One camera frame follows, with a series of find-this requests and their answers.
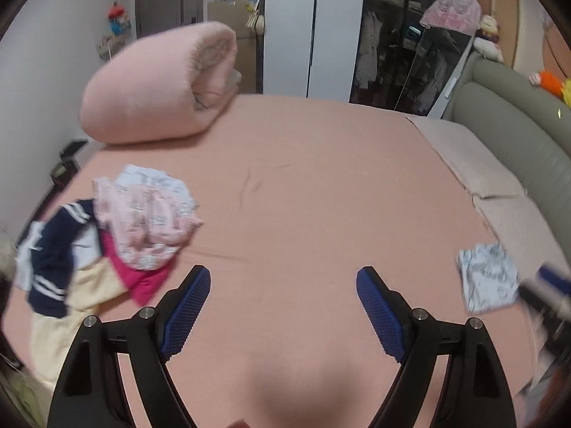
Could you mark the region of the magenta garment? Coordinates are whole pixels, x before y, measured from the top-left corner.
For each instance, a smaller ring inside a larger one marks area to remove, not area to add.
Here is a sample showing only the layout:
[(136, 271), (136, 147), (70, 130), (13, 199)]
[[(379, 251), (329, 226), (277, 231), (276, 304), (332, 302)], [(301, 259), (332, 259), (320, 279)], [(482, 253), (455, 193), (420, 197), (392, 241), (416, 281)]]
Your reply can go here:
[(171, 259), (163, 267), (159, 267), (154, 271), (136, 270), (128, 267), (119, 258), (115, 251), (111, 234), (99, 230), (99, 236), (103, 256), (109, 258), (120, 281), (128, 290), (131, 299), (140, 307), (149, 304), (170, 276), (175, 260)]

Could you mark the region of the cream yellow garment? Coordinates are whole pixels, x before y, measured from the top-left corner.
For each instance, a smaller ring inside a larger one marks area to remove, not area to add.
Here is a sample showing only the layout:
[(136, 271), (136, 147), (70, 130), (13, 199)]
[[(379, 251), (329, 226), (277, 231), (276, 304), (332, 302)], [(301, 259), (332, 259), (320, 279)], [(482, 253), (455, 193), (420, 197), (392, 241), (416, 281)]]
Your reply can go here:
[(126, 292), (109, 258), (101, 258), (74, 272), (65, 302), (68, 314), (64, 318), (32, 314), (29, 343), (32, 368), (36, 379), (47, 390), (55, 390), (66, 355), (83, 320), (90, 315), (99, 315), (105, 304)]

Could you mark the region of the pink floral garment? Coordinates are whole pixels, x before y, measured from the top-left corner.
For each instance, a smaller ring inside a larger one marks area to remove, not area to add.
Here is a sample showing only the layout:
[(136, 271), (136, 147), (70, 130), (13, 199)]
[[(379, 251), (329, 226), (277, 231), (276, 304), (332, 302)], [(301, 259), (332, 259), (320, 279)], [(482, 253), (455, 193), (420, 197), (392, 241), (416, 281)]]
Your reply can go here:
[(94, 213), (120, 260), (138, 271), (165, 266), (202, 225), (186, 184), (161, 170), (127, 165), (93, 181)]

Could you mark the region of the light pink pillow towel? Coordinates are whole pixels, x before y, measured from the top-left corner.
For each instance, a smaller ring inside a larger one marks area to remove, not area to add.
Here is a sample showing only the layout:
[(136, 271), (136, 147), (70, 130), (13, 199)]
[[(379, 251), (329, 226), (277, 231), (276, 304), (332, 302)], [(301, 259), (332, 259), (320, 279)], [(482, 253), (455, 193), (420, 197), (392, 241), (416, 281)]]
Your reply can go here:
[(522, 279), (543, 264), (570, 275), (561, 246), (536, 204), (515, 175), (468, 128), (439, 119), (410, 116), (418, 129), (472, 198)]

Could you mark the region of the pink bed sheet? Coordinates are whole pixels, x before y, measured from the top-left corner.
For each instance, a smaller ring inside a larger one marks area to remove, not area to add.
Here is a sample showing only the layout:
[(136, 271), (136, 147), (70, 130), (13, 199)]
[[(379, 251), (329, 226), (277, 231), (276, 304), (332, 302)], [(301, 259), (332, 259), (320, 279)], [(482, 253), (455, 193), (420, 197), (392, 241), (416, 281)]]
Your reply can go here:
[(211, 290), (167, 363), (200, 427), (368, 427), (399, 364), (356, 280), (374, 268), (412, 308), (470, 326), (457, 258), (495, 236), (404, 116), (341, 102), (237, 98), (207, 132), (108, 146), (60, 204), (134, 164), (184, 182), (202, 225), (165, 289), (195, 265)]

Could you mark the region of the grey green padded headboard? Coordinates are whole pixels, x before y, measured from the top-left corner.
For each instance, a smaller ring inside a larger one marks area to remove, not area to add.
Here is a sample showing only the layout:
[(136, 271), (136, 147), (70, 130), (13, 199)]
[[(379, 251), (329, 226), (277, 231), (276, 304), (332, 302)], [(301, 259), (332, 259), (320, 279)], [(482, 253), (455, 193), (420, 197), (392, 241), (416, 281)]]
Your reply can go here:
[(570, 107), (474, 52), (442, 118), (465, 126), (510, 170), (570, 255)]

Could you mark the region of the black device on floor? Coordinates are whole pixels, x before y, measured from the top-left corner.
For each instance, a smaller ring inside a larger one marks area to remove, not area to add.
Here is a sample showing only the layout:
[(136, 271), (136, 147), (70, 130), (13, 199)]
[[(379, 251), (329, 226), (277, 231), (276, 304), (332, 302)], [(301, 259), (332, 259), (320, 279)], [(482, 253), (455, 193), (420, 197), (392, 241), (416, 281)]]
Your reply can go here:
[(86, 139), (71, 141), (60, 153), (59, 161), (51, 169), (49, 176), (52, 184), (58, 188), (65, 188), (72, 178), (79, 173), (79, 164), (76, 161), (76, 155), (82, 151), (88, 144)]

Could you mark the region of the orange plush toy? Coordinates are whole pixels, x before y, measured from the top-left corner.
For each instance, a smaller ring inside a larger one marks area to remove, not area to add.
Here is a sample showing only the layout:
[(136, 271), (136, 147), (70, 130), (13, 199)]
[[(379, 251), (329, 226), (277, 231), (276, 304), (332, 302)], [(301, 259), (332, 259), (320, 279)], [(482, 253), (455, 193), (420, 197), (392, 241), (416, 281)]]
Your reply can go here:
[(532, 86), (540, 87), (571, 106), (571, 79), (561, 80), (548, 71), (535, 72), (529, 75)]

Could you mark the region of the rolled pink blanket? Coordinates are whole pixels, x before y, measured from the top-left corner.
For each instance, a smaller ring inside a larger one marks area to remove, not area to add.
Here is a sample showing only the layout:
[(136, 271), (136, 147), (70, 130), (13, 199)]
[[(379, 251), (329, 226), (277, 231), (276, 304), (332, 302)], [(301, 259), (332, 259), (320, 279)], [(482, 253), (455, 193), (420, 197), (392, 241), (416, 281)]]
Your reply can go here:
[(124, 145), (206, 131), (239, 90), (237, 51), (235, 32), (216, 21), (133, 42), (87, 83), (79, 112), (83, 132)]

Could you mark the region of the black glass cabinet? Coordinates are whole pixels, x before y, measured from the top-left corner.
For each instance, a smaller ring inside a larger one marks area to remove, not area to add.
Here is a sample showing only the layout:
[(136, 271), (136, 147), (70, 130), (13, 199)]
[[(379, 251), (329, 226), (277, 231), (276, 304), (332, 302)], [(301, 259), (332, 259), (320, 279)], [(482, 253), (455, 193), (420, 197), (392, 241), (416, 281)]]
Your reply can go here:
[(439, 0), (364, 0), (349, 101), (427, 116), (472, 36), (423, 21)]

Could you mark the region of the plush doll on headboard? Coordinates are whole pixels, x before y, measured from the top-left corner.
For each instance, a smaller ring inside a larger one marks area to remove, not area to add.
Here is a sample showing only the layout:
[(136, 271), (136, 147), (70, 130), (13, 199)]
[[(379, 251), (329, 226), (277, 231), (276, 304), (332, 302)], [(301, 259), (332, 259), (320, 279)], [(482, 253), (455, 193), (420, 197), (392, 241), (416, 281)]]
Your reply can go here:
[(482, 16), (472, 46), (483, 58), (499, 63), (504, 62), (499, 47), (499, 24), (493, 16)]

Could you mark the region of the pink printed bag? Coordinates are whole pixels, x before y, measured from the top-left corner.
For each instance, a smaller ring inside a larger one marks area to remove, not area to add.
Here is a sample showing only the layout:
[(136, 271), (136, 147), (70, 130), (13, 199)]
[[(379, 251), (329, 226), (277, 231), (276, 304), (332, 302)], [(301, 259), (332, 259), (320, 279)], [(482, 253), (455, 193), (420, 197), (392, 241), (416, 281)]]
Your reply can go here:
[(435, 0), (424, 12), (420, 25), (473, 36), (480, 27), (482, 8), (477, 0)]

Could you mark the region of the white wardrobe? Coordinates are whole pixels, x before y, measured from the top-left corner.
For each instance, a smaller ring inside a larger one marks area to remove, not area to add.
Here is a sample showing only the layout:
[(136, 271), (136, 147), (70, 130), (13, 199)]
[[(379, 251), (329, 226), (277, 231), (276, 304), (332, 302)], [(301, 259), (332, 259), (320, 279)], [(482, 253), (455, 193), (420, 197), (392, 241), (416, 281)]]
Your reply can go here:
[(348, 102), (364, 0), (265, 0), (263, 92)]

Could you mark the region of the red blue wall toy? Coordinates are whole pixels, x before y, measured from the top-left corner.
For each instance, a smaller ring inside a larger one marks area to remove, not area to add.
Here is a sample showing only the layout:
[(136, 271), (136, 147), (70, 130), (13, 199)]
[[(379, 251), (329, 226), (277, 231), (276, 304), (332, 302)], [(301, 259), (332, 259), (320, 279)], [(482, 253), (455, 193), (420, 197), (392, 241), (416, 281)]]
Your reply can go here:
[(132, 24), (127, 9), (115, 1), (107, 12), (107, 22), (111, 34), (115, 37), (128, 33)]

